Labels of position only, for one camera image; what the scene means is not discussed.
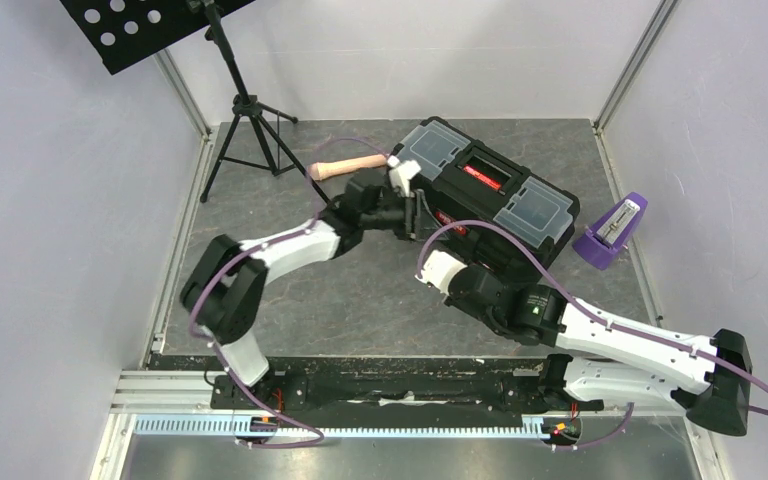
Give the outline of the black plastic toolbox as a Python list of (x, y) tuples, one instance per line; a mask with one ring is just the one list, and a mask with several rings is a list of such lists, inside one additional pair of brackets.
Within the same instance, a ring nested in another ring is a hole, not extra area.
[(542, 275), (501, 235), (466, 221), (495, 224), (516, 237), (550, 267), (575, 232), (579, 199), (455, 128), (439, 117), (423, 120), (392, 150), (420, 171), (410, 186), (418, 201), (416, 236), (425, 241), (446, 224), (437, 240), (463, 262), (485, 265), (497, 277), (536, 283)]

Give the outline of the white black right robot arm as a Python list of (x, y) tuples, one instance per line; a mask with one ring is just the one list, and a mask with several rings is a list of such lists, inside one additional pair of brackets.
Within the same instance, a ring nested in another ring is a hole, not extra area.
[(743, 335), (721, 329), (713, 336), (681, 334), (604, 312), (580, 299), (568, 301), (547, 285), (505, 284), (479, 265), (461, 264), (432, 280), (445, 303), (522, 345), (546, 345), (595, 354), (626, 365), (600, 372), (588, 360), (553, 358), (537, 382), (551, 408), (570, 401), (649, 402), (682, 409), (692, 423), (735, 437), (748, 431), (751, 386), (716, 364), (749, 372)]

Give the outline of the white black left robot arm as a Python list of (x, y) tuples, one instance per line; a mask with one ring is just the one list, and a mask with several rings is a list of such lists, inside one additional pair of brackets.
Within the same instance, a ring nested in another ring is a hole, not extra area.
[(409, 237), (415, 204), (408, 185), (363, 170), (297, 227), (246, 241), (222, 234), (208, 244), (182, 287), (180, 303), (189, 312), (190, 333), (207, 341), (248, 407), (264, 407), (274, 393), (266, 375), (269, 362), (253, 332), (265, 288), (288, 273), (342, 256), (369, 230)]

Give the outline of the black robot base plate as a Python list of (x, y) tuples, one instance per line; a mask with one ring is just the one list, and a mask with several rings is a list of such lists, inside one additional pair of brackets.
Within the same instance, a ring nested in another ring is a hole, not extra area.
[(251, 391), (318, 428), (516, 427), (525, 415), (603, 410), (564, 392), (572, 359), (272, 357)]

